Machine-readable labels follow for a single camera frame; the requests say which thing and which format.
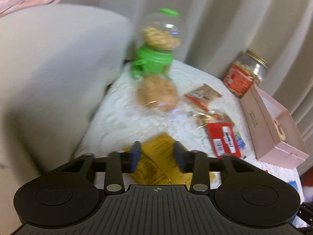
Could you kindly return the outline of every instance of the red snack wrapper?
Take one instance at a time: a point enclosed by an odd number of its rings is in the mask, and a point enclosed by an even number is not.
[[[207,128],[212,147],[218,158],[222,158],[223,155],[241,157],[231,124],[210,123],[207,124]]]
[[[191,91],[184,95],[186,99],[190,100],[192,103],[196,104],[198,107],[208,112],[208,105],[213,102],[216,98],[222,97],[217,91],[212,87],[203,84],[194,91]]]

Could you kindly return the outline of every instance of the chair backrest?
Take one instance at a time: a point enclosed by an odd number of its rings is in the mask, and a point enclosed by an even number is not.
[[[10,199],[0,186],[0,201],[13,201],[37,168],[71,158],[106,86],[119,76],[131,24],[112,11],[58,4],[9,14],[0,28],[0,183],[12,185]],[[1,180],[4,172],[10,180]],[[10,218],[0,206],[5,234]]]

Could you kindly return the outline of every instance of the gold jar lid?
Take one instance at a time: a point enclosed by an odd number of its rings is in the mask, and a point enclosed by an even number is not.
[[[267,68],[267,62],[265,62],[261,57],[259,57],[257,54],[253,53],[251,50],[246,50],[246,53],[253,57],[255,60],[257,60],[258,62],[262,63],[263,65],[265,65],[265,67]]]

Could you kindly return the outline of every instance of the yellow packaging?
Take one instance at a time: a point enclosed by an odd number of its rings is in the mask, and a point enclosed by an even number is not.
[[[190,186],[192,173],[182,173],[176,165],[173,156],[173,144],[175,140],[167,133],[141,145],[141,159],[137,170],[131,176],[139,184],[185,184]],[[210,172],[210,180],[215,179],[214,173]]]

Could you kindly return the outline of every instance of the red jar label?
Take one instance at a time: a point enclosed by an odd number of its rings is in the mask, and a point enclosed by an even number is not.
[[[253,79],[239,66],[233,64],[224,79],[224,84],[235,95],[242,97],[253,84]]]

